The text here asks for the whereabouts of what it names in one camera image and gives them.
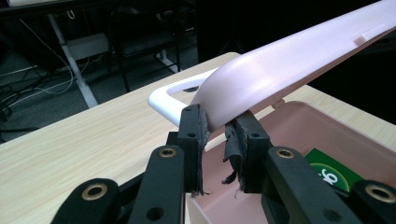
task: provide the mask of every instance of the black chair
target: black chair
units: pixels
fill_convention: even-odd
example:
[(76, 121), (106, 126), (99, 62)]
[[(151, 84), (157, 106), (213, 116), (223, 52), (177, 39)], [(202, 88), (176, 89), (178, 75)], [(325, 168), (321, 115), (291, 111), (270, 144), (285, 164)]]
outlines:
[(108, 29), (108, 72), (111, 71), (111, 56), (114, 50), (119, 61), (120, 71), (125, 89), (130, 91), (124, 70), (124, 58), (137, 58), (152, 54), (156, 61), (163, 51), (175, 48), (176, 62), (164, 64), (163, 68), (176, 66), (180, 71), (176, 18), (162, 20), (161, 15), (166, 11), (178, 12), (178, 0), (118, 0), (111, 13)]

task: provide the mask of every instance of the white plastic handle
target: white plastic handle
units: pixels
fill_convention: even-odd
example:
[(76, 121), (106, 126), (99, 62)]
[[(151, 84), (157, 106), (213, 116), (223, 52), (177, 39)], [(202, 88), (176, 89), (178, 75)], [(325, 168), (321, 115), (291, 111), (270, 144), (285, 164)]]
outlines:
[(178, 91), (201, 86), (216, 69), (160, 87), (148, 97), (148, 104), (178, 127), (181, 110), (187, 105), (173, 98), (171, 95)]
[(395, 27), (396, 0), (378, 1), (245, 53), (210, 76), (204, 73), (155, 91), (148, 103), (178, 127), (185, 105), (169, 94), (202, 84), (191, 104), (205, 110), (213, 132), (260, 102), (276, 103)]

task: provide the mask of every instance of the table leg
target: table leg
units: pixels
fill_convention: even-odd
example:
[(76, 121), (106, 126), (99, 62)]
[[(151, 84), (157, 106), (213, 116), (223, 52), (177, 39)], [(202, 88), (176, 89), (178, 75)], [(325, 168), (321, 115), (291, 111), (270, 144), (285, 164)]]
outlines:
[[(160, 53), (156, 55), (157, 59), (160, 60), (161, 63), (163, 63), (165, 66), (169, 66), (172, 63), (167, 57), (166, 57), (166, 50), (162, 50)], [(177, 73), (177, 65), (172, 65), (168, 67), (169, 70), (171, 70), (173, 73)]]
[(73, 56), (70, 52), (70, 48), (67, 46), (67, 43), (64, 40), (64, 36), (62, 35), (61, 30), (59, 29), (58, 23), (56, 22), (56, 20), (52, 14), (49, 14), (48, 16), (49, 16), (49, 21), (52, 25), (52, 28), (55, 31), (55, 34), (58, 36), (59, 44), (61, 45), (62, 50), (64, 51), (64, 55), (66, 56), (67, 61), (69, 62), (70, 66), (73, 70), (73, 73), (76, 75), (79, 90), (81, 91), (81, 94), (84, 97), (84, 100), (85, 100), (88, 108), (98, 105), (98, 103), (90, 89), (90, 86), (88, 86), (88, 84), (85, 82), (84, 77), (82, 76), (81, 72), (79, 71), (78, 65), (76, 64), (76, 60), (73, 58)]

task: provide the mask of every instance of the brass insert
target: brass insert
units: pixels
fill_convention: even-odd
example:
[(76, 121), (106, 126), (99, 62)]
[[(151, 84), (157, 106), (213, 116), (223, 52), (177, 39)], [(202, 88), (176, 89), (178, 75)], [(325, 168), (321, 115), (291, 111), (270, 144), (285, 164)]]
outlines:
[(160, 156), (169, 158), (174, 157), (177, 154), (177, 151), (172, 148), (164, 148), (160, 151)]
[(85, 201), (93, 201), (102, 198), (107, 192), (107, 185), (103, 183), (96, 183), (89, 185), (82, 191), (81, 197)]
[(388, 189), (378, 185), (367, 185), (365, 190), (370, 196), (383, 203), (396, 203), (396, 195)]
[(285, 159), (291, 159), (294, 157), (294, 153), (285, 148), (278, 149), (276, 151), (276, 155)]

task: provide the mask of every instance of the black cable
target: black cable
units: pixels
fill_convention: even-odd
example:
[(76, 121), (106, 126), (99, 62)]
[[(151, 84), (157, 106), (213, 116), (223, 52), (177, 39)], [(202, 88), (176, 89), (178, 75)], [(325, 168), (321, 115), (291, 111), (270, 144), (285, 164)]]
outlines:
[[(17, 81), (17, 82), (8, 83), (7, 85), (4, 85), (4, 86), (0, 86), (0, 89), (1, 88), (5, 88), (5, 87), (9, 88), (7, 93), (1, 94), (2, 92), (0, 91), (1, 98), (5, 99), (5, 100), (2, 100), (1, 103), (3, 103), (3, 105), (4, 104), (11, 105), (16, 100), (18, 100), (20, 98), (20, 96), (23, 95), (24, 93), (35, 91), (37, 88), (44, 88), (51, 81), (56, 80), (56, 79), (64, 78), (64, 77), (61, 77), (61, 76), (57, 77), (57, 75), (60, 75), (60, 74), (62, 74), (62, 73), (59, 73), (59, 71), (49, 72), (44, 77), (39, 77), (38, 79), (37, 78), (32, 78), (32, 79), (27, 79), (27, 80), (24, 80), (24, 81), (20, 80), (20, 81)], [(22, 82), (27, 82), (27, 81), (33, 81), (33, 83), (30, 83), (30, 84), (18, 89), (17, 91), (13, 91), (12, 90), (13, 89), (12, 86), (18, 85), (18, 84), (21, 84)]]
[(23, 74), (23, 77), (21, 78), (21, 81), (23, 81), (27, 75), (29, 74), (29, 72), (32, 71), (32, 68), (29, 68), (28, 70), (26, 70), (26, 72)]
[(14, 91), (14, 90), (12, 90), (11, 86), (8, 86), (9, 92), (7, 94), (5, 94), (4, 96), (2, 95), (2, 100), (0, 102), (0, 110), (2, 113), (2, 117), (6, 118), (6, 119), (2, 119), (3, 121), (7, 121), (7, 118), (12, 115), (12, 109), (9, 106), (12, 105), (13, 103), (15, 103), (18, 99), (20, 99), (20, 97), (23, 94), (25, 94), (27, 92), (34, 91), (35, 88), (42, 82), (43, 79), (44, 79), (44, 77), (41, 77), (34, 83), (29, 84), (29, 85), (21, 88), (18, 91)]
[(4, 139), (3, 133), (29, 133), (40, 128), (31, 127), (31, 128), (23, 128), (23, 129), (0, 129), (0, 144), (5, 143), (7, 140)]
[(42, 74), (40, 74), (36, 69), (37, 68), (39, 68), (36, 64), (34, 64), (33, 62), (31, 62), (31, 61), (27, 61), (31, 66), (32, 66), (32, 68), (31, 68), (31, 70), (33, 70), (33, 71), (35, 71), (35, 74), (38, 76), (38, 77), (43, 77), (43, 75)]

